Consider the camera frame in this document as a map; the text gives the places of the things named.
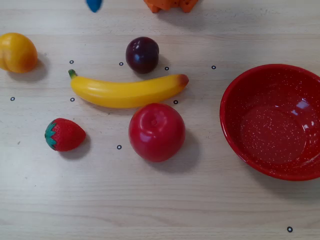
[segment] orange toy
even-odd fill
[[[35,45],[19,33],[0,36],[0,68],[14,73],[27,73],[37,64]]]
[[[153,13],[160,9],[168,11],[170,8],[180,7],[185,13],[190,13],[198,0],[144,0]]]

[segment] apple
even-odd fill
[[[149,37],[138,37],[126,48],[125,59],[129,67],[137,73],[150,73],[158,65],[159,46]]]
[[[172,107],[152,103],[139,109],[129,124],[129,139],[143,159],[159,163],[175,155],[184,144],[186,127]]]

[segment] banana tip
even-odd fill
[[[187,84],[189,83],[189,78],[188,78],[187,75],[181,74],[181,75],[179,76],[179,81],[180,81],[181,85],[185,87],[185,86],[187,86]]]
[[[70,69],[68,71],[68,73],[69,73],[71,79],[73,79],[73,78],[75,78],[77,76],[76,71],[73,70],[73,69]]]

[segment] banana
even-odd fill
[[[82,99],[107,108],[126,109],[158,103],[180,93],[188,84],[184,74],[138,82],[110,82],[77,76],[69,70],[71,87]]]

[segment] red strawberry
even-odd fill
[[[85,140],[86,132],[73,121],[57,118],[46,128],[44,137],[50,148],[66,152],[77,148]]]

